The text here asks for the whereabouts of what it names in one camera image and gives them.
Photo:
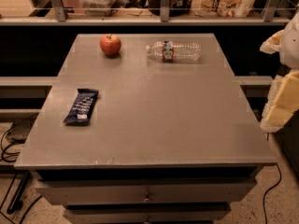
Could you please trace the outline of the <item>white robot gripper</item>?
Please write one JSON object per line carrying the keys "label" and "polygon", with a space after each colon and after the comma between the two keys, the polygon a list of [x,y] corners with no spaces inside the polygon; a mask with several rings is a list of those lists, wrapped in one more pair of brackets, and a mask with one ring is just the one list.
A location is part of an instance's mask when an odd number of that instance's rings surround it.
{"label": "white robot gripper", "polygon": [[[299,68],[299,13],[260,46],[260,51],[279,52],[280,62],[290,68]],[[264,132],[275,133],[299,110],[299,70],[291,70],[285,77],[276,75],[271,83],[264,106],[260,127]]]}

